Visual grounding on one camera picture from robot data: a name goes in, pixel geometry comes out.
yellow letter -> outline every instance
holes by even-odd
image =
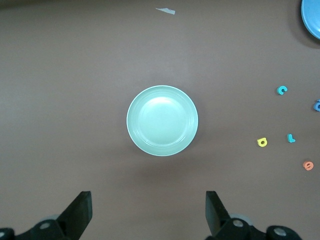
[[[267,139],[265,137],[258,139],[257,142],[258,142],[258,145],[262,148],[267,146],[268,144]]]

plate rim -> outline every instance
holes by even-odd
[[[303,21],[303,24],[305,26],[305,28],[309,31],[309,33],[311,33],[315,38],[320,40],[320,32],[319,35],[316,34],[316,32],[310,27],[310,24],[308,24],[308,21],[305,18],[305,4],[304,4],[305,0],[301,1],[301,18]]]
[[[132,134],[130,133],[130,130],[129,130],[129,124],[128,124],[128,117],[129,117],[129,113],[130,113],[130,110],[132,109],[132,106],[134,104],[134,102],[136,101],[136,99],[142,95],[144,92],[146,91],[149,91],[150,89],[154,89],[154,88],[160,88],[160,87],[165,87],[165,88],[169,88],[169,89],[174,89],[175,91],[178,91],[180,93],[182,93],[184,96],[186,96],[188,98],[188,100],[190,101],[190,103],[192,104],[192,106],[194,107],[194,110],[195,110],[195,118],[196,118],[196,126],[195,126],[195,132],[194,132],[194,135],[192,136],[190,142],[188,144],[186,144],[186,146],[184,146],[183,148],[179,149],[178,151],[175,151],[174,153],[170,153],[170,154],[155,154],[155,153],[151,153],[147,150],[144,150],[142,149],[134,140]],[[150,155],[153,155],[153,156],[157,156],[157,157],[168,157],[168,156],[172,156],[172,155],[175,155],[175,154],[178,154],[180,153],[181,151],[183,151],[184,149],[186,149],[190,144],[191,142],[194,140],[197,132],[198,132],[198,126],[199,126],[199,115],[198,115],[198,110],[197,110],[197,107],[195,105],[195,103],[192,101],[192,99],[184,92],[182,91],[181,89],[177,88],[177,87],[174,87],[174,86],[170,86],[170,85],[154,85],[154,86],[151,86],[151,87],[148,87],[146,89],[144,89],[143,91],[141,91],[140,93],[138,93],[135,98],[131,101],[130,103],[130,106],[128,108],[128,111],[127,111],[127,114],[126,114],[126,128],[127,128],[127,132],[131,138],[131,140],[133,141],[133,143],[139,148],[141,149],[143,152],[147,153],[147,154],[150,154]]]

paper scrap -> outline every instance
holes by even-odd
[[[171,10],[171,9],[169,9],[169,8],[155,8],[155,9],[157,9],[157,10],[160,10],[160,11],[162,11],[162,12],[165,12],[165,13],[167,13],[167,14],[173,14],[173,15],[175,15],[176,14],[176,11],[175,10]]]

light green plate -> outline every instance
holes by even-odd
[[[153,86],[134,98],[126,126],[141,150],[155,156],[170,156],[181,152],[194,139],[198,113],[183,91],[173,86]]]

blue plate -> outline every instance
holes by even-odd
[[[194,139],[198,113],[183,91],[173,86],[153,86],[134,98],[126,126],[141,150],[155,156],[170,156],[181,152]]]
[[[320,1],[302,0],[301,15],[308,31],[317,39],[320,39]]]

